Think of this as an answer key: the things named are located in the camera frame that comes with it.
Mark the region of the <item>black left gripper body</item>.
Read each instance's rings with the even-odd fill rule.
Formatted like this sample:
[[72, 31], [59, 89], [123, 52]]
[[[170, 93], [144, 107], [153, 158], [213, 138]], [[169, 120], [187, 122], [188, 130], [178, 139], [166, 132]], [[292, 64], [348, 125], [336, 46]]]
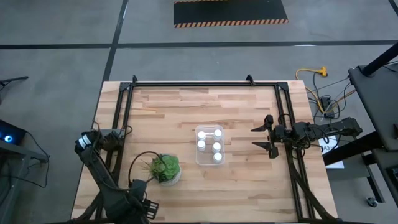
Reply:
[[144, 180], [134, 179], [129, 184], [129, 195], [135, 197], [138, 200], [144, 199], [146, 192], [147, 182]]

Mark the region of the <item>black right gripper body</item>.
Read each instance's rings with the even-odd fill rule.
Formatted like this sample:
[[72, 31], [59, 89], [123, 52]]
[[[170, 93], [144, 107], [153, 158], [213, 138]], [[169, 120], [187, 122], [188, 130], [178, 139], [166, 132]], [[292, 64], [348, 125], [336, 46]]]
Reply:
[[264, 125], [268, 130], [268, 142], [266, 143], [266, 150], [269, 153], [270, 159], [275, 159], [279, 156], [278, 148], [275, 146], [275, 130], [272, 125], [274, 124], [274, 119], [272, 115], [267, 115], [264, 120]]

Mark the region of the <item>clear plastic basket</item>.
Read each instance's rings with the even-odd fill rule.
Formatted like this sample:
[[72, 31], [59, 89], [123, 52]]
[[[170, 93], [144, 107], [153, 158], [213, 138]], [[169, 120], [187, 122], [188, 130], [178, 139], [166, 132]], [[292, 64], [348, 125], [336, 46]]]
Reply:
[[[215, 130], [221, 130], [222, 131], [222, 136], [217, 138], [214, 136], [214, 131]], [[198, 132], [203, 131], [206, 133], [206, 138], [205, 139], [199, 139], [198, 138]], [[196, 163], [200, 166], [220, 166], [225, 162], [225, 140], [224, 140], [224, 129], [220, 125], [199, 125], [195, 128], [195, 137], [196, 137], [196, 156], [195, 160]], [[197, 149], [197, 142], [203, 140], [206, 142], [206, 149], [203, 152], [200, 152]], [[213, 161], [213, 154], [214, 152], [212, 151], [212, 146], [215, 142], [218, 142], [221, 144], [221, 151], [220, 153], [223, 156], [223, 159], [220, 163], [215, 163]]]

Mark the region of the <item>green succulent plant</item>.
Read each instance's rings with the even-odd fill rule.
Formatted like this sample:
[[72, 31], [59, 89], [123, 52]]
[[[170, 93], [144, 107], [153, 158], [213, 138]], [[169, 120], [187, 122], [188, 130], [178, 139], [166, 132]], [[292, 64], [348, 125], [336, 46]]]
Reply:
[[161, 154], [154, 157], [151, 162], [144, 161], [144, 167], [151, 176], [159, 183], [167, 182], [174, 179], [181, 171], [179, 159], [176, 156]]

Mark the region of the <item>white triangle-pattern plant pot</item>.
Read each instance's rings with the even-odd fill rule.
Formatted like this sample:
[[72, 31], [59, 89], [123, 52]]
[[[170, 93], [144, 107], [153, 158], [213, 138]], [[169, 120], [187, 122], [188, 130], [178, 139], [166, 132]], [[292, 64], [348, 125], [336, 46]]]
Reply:
[[166, 187], [175, 185], [180, 180], [181, 176], [182, 176], [182, 170], [180, 170], [171, 180], [160, 182], [159, 184]]

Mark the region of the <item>black power strip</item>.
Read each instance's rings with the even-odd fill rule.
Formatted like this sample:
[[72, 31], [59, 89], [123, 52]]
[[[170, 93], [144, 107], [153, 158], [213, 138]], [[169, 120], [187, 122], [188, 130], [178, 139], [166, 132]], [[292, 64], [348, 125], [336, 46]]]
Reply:
[[335, 117], [335, 112], [333, 109], [333, 103], [330, 96], [322, 96], [320, 98], [321, 107], [323, 110], [322, 117], [333, 119]]

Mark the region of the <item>white paper sheet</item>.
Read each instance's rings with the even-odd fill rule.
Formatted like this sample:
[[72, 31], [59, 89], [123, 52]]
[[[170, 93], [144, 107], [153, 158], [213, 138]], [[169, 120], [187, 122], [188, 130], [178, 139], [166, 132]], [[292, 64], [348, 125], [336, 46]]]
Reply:
[[[318, 140], [318, 145], [321, 147], [322, 154], [326, 154], [333, 149], [338, 148], [338, 142], [336, 136], [330, 136], [328, 141], [323, 138]], [[336, 163], [325, 166], [326, 169], [344, 169], [343, 161], [338, 161]]]

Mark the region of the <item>black side stand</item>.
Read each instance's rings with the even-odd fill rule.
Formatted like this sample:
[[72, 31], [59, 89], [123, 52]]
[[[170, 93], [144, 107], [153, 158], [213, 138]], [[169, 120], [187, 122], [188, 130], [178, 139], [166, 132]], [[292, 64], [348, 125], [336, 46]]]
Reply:
[[375, 197], [379, 203], [385, 202], [370, 168], [371, 165], [375, 164], [398, 207], [398, 150], [388, 150], [377, 132], [374, 131], [353, 141], [347, 141], [346, 144], [324, 154], [323, 160], [326, 165], [330, 165], [358, 156], [360, 157], [361, 165], [366, 169], [366, 178], [373, 193], [372, 197]]

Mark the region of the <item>black desk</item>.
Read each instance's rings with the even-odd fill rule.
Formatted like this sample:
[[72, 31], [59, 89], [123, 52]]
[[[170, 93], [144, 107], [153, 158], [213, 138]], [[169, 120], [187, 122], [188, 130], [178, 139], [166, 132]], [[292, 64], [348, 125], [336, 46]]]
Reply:
[[398, 72], [382, 67], [367, 77], [357, 67], [348, 74], [384, 147], [398, 151]]

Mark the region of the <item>black hazard-striped floor mat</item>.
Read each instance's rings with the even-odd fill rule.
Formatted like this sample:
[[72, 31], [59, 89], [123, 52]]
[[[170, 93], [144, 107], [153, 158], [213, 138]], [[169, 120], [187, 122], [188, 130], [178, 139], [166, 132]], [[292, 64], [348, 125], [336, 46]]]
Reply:
[[282, 0], [179, 0], [174, 27], [223, 27], [287, 24]]

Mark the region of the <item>black device with blue light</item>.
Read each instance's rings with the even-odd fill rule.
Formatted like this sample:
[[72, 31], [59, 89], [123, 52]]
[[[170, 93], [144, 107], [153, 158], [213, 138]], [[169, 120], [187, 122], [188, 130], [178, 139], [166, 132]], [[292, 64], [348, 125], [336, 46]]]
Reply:
[[0, 120], [0, 140], [13, 145], [20, 145], [26, 130], [18, 128], [3, 120]]

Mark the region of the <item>black tripod leg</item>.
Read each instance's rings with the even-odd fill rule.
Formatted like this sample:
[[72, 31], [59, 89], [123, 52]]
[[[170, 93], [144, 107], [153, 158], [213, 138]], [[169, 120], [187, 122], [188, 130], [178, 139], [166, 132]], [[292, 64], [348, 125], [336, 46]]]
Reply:
[[29, 78], [29, 76], [23, 76], [23, 77], [0, 80], [0, 92], [10, 83], [16, 82], [16, 81], [21, 81], [21, 80], [27, 80], [28, 78]]

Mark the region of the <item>black aluminium rig frame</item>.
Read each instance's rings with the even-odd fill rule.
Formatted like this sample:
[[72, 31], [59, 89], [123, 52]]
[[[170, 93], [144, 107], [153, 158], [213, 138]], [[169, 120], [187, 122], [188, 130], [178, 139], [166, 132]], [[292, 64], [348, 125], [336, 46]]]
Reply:
[[[266, 115], [311, 122], [303, 82], [144, 82], [119, 92], [121, 82], [104, 82], [95, 113], [101, 129], [127, 126], [119, 184], [147, 179], [155, 154], [179, 158], [180, 180], [170, 187], [150, 181], [147, 194], [159, 204], [151, 224], [296, 222], [294, 196], [283, 145], [270, 159], [255, 128]], [[195, 130], [224, 129], [225, 161], [196, 163]]]

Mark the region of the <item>black desk post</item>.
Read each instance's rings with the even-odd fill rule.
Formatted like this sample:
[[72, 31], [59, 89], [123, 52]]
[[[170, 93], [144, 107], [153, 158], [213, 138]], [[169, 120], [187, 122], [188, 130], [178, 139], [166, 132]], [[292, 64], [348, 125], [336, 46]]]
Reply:
[[393, 58], [398, 56], [398, 42], [387, 49], [384, 53], [378, 56], [375, 60], [370, 62], [361, 69], [361, 73], [365, 77], [371, 77], [374, 72], [379, 70], [382, 66], [390, 62]]

